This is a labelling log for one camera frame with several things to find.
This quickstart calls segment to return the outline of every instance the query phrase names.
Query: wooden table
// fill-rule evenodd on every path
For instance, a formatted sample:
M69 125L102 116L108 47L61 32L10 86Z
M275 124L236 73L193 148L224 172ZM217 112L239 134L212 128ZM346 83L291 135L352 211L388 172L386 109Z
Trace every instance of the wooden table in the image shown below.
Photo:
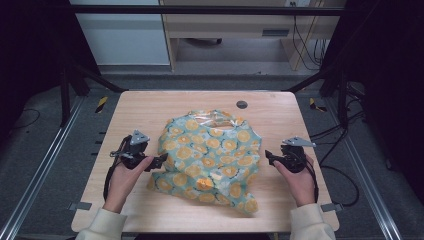
M238 101L248 107L240 109ZM230 207L203 204L146 189L151 173L144 172L127 199L122 214L128 215L125 232L290 232L290 209L295 203L284 178L268 164L265 149L281 154L283 139L299 136L309 140L295 96L289 92L268 91L128 91L116 106L96 163L81 202L92 203L89 211L77 210L72 229L80 231L90 225L98 208L103 206L103 185L113 162L110 151L134 129L150 137L146 155L157 156L158 138L166 121L186 115L190 110L221 109L246 119L262 137L259 173L250 192L259 211L246 216ZM313 148L305 152L316 159ZM322 173L315 161L319 183L319 204L331 203ZM324 213L334 230L339 222L334 211Z

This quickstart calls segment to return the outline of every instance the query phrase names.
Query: cable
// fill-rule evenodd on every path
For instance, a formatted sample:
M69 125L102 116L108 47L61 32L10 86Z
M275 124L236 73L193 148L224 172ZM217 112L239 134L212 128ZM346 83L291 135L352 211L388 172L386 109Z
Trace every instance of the cable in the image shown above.
M299 30L297 29L296 15L295 15L295 16L293 16L293 19L294 19L294 25L293 25L293 30L294 30L294 32L293 32L293 38L292 38L293 46L294 46L294 48L296 49L296 52L299 54L299 57L300 57L300 59L302 60L302 63L303 63L303 65L305 66L305 68L306 68L306 69L308 69L308 70L318 71L318 70L319 70L319 68L318 68L318 69L315 69L315 68L309 68L309 67L306 65L305 60L304 60L304 59L303 59L303 57L302 57L302 54L300 53L299 49L298 49L298 48L297 48L297 46L296 46L296 42L294 41L294 35L295 35L295 33L297 33L297 34L299 35L300 40L302 41L303 46L305 47L305 50L306 50L306 52L308 53L308 56L309 56L309 58L311 59L311 61L312 61L315 65L317 65L317 64L316 64L316 63L312 60L311 55L309 54L308 48L306 47L306 44L305 44L305 42L303 41L303 38L302 38L302 36L300 35Z
M359 102L359 103L361 103L361 99L360 98L357 98L356 96L355 97L352 97L353 99L352 100L350 100L347 104L346 104L346 108L348 108L349 107L349 105L350 104L352 104L352 103L354 103L354 102ZM364 111L363 110L361 110L361 111L359 111L359 112L357 112L357 113L355 113L355 114L353 114L352 116L350 116L349 118L348 118L348 125L350 125L350 124L353 124L357 119L359 119L359 118L362 118L364 116ZM316 138L316 139L321 139L321 138L323 138L323 137L326 137L326 136L328 136L329 134L331 134L331 133L334 133L335 131L337 131L337 130L339 130L341 128L341 124L338 124L338 125L336 125L336 126L334 126L334 127L331 127L331 128L329 128L329 129L327 129L327 130L324 130L323 132L321 132L321 133L318 133L318 134L314 134L314 135L312 135L311 136L311 139L312 138ZM328 166L328 165L324 165L323 163L324 163L324 161L327 159L327 157L330 155L330 153L336 148L336 146L341 142L341 140L342 139L344 139L346 136L347 136L347 133L348 133L348 128L346 128L346 129L344 129L344 131L342 132L342 134L339 136L339 138L337 139L337 141L336 142L334 142L334 143L321 143L322 145L323 144L333 144L333 146L330 148L330 150L325 154L325 156L321 159L321 161L319 162L319 166L320 166L320 168L321 169L330 169L330 170L332 170L332 171L335 171L335 172L337 172L337 173L339 173L339 174L341 174L342 176L344 176L346 179L348 179L349 180L349 182L353 185L353 187L355 188L355 197L354 197L354 200L353 201L351 201L351 202L348 202L348 203L339 203L339 202L337 202L337 201L333 201L333 203L335 203L335 204L341 204L343 207L352 207L352 206L354 206L358 201L359 201L359 197L360 197L360 192L359 192L359 187L358 187L358 185L353 181L353 179L351 178L351 177L349 177L346 173L344 173L343 171L341 171L341 170L339 170L339 169L337 169L337 168L335 168L335 167L331 167L331 166Z
M330 150L325 154L325 156L321 159L319 162L319 165L321 166L323 162L327 159L328 155L330 155L331 152L336 148L336 146L342 141L344 137L347 135L347 129L343 130L343 133L340 135L339 139L337 139L336 143L330 148Z
M353 205L355 205L359 201L359 187L353 181L353 179L351 177L349 177L346 173L342 172L341 170L339 170L337 168L326 166L326 165L321 166L321 169L322 168L330 169L330 170L336 171L339 174L343 175L344 177L346 177L352 183L353 187L355 188L355 199L352 202L350 202L350 203L339 203L339 202L333 201L333 203L341 204L343 207L352 207Z
M22 126L17 126L17 127L13 127L12 129L19 129L19 128L24 128L24 127L28 127L32 124L34 124L39 118L40 118L40 111L36 110L36 109L32 109L32 108L28 108L28 109L24 109L23 111L35 111L37 113L37 117L35 117L35 120L31 121L28 124L22 125Z

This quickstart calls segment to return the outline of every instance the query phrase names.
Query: aluminum rail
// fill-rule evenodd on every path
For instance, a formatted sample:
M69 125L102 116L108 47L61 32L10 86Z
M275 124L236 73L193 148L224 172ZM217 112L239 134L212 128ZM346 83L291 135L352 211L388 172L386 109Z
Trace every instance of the aluminum rail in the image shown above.
M45 5L44 10L94 14L213 14L213 15L292 15L357 16L366 9L321 7L193 6L193 5Z
M60 128L56 134L55 139L50 145L49 150L47 151L44 159L41 161L40 166L37 169L37 172L34 174L31 182L29 183L25 193L21 197L18 205L15 207L13 213L9 217L6 224L0 231L1 240L12 240L18 234L18 231L25 220L32 204L34 203L38 192L40 191L51 167L53 166L56 157L62 148L63 143L66 140L66 137L69 134L70 129L74 125L75 119L78 116L78 113L81 109L82 103L84 102L84 97L77 98L77 101L74 104L74 109L72 111L71 118L67 124Z

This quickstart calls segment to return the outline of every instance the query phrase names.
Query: gray floor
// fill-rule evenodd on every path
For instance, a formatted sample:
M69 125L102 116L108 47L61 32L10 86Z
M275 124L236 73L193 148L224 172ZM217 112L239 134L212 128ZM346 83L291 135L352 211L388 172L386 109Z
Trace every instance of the gray floor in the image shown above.
M274 51L267 51L263 46L273 48ZM147 71L147 74L133 72L125 75L106 74L105 77L130 89L279 91L306 79L314 72L304 68L296 72L290 70L284 55L275 53L282 50L278 40L224 39L221 45L214 45L209 41L187 40L180 45L177 68L173 73L162 69ZM70 202L78 202L82 195L95 155L119 99L118 93L92 81L88 82L91 92L87 97L72 96L73 102L82 101L81 110L22 222L18 232L20 239L66 239L75 235L70 228L74 212L67 208ZM331 111L321 112L309 106L310 98L314 98L318 106L328 109L335 104L333 97L323 99L319 96L317 89L320 84L317 82L296 94L310 135L338 124ZM101 113L95 113L98 101L103 96L108 97L106 105ZM15 210L60 130L59 89L53 88L34 96L26 108L37 110L40 117L35 123L14 130L7 144L0 149L2 226ZM357 102L350 105L350 108L349 115L361 110ZM16 125L25 125L36 117L36 111L25 111ZM318 159L323 158L331 148L332 144L327 143L335 142L339 135L340 132L336 131L315 141L318 143ZM348 138L325 161L326 165L336 167L350 176L360 189L358 202L337 213L341 225L336 232L337 238L390 239L383 234L373 204L366 195L367 190L353 167L352 156L346 148L348 139L352 140L360 154L402 239L424 239L423 205L414 196L401 173L386 169L379 145L362 119L349 125ZM347 203L355 198L354 187L346 178L328 169L322 171L334 201ZM280 235L280 239L287 238L287 234Z

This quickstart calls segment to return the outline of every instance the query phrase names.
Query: patterned plastic bag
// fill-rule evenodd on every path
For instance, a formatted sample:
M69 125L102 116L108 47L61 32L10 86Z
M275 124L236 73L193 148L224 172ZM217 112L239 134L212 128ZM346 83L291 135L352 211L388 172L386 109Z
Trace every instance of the patterned plastic bag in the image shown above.
M220 110L170 119L158 150L168 153L166 171L154 172L147 187L254 213L258 204L247 186L258 172L261 140L246 120Z

